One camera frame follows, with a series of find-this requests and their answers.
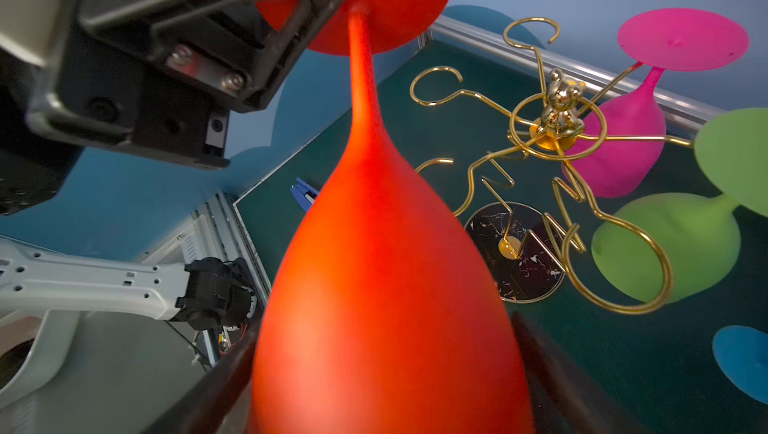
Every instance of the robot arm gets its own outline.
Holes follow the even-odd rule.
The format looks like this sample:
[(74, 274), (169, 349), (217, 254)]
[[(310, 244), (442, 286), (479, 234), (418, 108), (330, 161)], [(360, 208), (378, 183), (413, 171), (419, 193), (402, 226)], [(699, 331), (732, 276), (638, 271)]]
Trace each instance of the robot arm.
[(344, 0), (0, 0), (0, 215), (53, 197), (82, 146), (222, 169)]
[(143, 265), (0, 239), (4, 311), (113, 311), (187, 321), (195, 330), (238, 326), (256, 305), (249, 278), (244, 262), (214, 257), (188, 265)]

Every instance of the black bracket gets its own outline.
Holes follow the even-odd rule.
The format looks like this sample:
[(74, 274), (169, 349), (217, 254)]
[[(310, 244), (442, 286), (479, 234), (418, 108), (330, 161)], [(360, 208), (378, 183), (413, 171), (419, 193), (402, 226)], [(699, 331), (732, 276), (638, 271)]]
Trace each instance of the black bracket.
[(257, 0), (62, 0), (26, 122), (38, 135), (225, 167), (231, 109), (264, 109), (344, 0), (297, 0), (279, 30)]
[(257, 309), (260, 311), (254, 305), (257, 301), (242, 257), (227, 263), (205, 257), (185, 265), (184, 270), (190, 273), (187, 291), (176, 300), (179, 312), (171, 321), (184, 321), (195, 330), (206, 330), (239, 326)]
[(36, 136), (24, 124), (37, 72), (0, 50), (0, 215), (53, 198), (83, 150)]

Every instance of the gold bear figurine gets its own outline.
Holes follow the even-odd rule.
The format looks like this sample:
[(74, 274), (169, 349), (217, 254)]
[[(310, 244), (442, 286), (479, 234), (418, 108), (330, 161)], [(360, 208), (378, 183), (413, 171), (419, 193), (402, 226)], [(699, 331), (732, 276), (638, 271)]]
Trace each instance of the gold bear figurine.
[(555, 138), (572, 138), (584, 132), (584, 121), (579, 119), (576, 105), (584, 94), (586, 84), (565, 77), (562, 70), (554, 68), (549, 73), (547, 107), (544, 108), (539, 134), (549, 133)]

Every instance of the green wine glass base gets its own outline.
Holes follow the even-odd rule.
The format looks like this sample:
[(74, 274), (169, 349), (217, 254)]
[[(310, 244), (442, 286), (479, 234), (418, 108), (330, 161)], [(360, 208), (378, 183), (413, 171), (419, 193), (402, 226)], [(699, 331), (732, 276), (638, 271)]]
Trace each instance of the green wine glass base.
[[(725, 195), (667, 192), (636, 199), (615, 215), (645, 230), (669, 256), (671, 303), (714, 286), (734, 266), (741, 247), (732, 215), (738, 205)], [(592, 256), (603, 276), (626, 295), (648, 302), (659, 294), (661, 264), (638, 235), (603, 223), (592, 237)]]
[(768, 164), (766, 122), (766, 108), (737, 109), (707, 122), (694, 143), (696, 161), (717, 189), (763, 216), (768, 216), (768, 176), (761, 171)]

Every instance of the green table surface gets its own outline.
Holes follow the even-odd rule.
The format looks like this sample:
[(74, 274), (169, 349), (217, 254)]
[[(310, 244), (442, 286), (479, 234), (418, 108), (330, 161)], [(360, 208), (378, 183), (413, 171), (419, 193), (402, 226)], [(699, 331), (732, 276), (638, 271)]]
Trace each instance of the green table surface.
[[(538, 92), (538, 81), (493, 62), (432, 42), (379, 86), (382, 114), (392, 140), (414, 166), (436, 157), (451, 157), (453, 166), (436, 165), (422, 172), (452, 209), (466, 195), (466, 169), (489, 150), (509, 147), (508, 119), (468, 96), (437, 107), (414, 103), (408, 94), (412, 79), (428, 67), (453, 66), (464, 75), (459, 84), (449, 73), (427, 76), (416, 93), (436, 100), (459, 86), (477, 90), (513, 108)], [(540, 104), (523, 110), (533, 119)], [(303, 210), (289, 188), (299, 177), (317, 189), (328, 179), (344, 150), (351, 114), (345, 113), (309, 145), (240, 200), (238, 209), (267, 275), (274, 279)], [(552, 193), (551, 180), (561, 175), (560, 165), (539, 159), (502, 160), (517, 182), (501, 191), (505, 199), (548, 211), (562, 219)], [(503, 181), (485, 165), (478, 170)], [(477, 194), (461, 223), (480, 207), (494, 202), (478, 180)], [(616, 212), (632, 199), (651, 193), (680, 191), (718, 194), (696, 165), (692, 150), (666, 145), (648, 178), (631, 195), (600, 200), (606, 212)], [(571, 216), (589, 242), (600, 225), (590, 210), (566, 196)], [(718, 285), (644, 316), (613, 314), (592, 305), (565, 281), (548, 299), (532, 305), (506, 304), (541, 325), (629, 413), (654, 432), (768, 432), (768, 406), (735, 388), (717, 367), (712, 337), (723, 326), (742, 324), (768, 331), (768, 219), (744, 208), (734, 213), (742, 235), (739, 260)], [(636, 301), (616, 291), (602, 277), (589, 250), (575, 253), (574, 267), (597, 294), (611, 301)], [(461, 302), (461, 293), (452, 302)]]

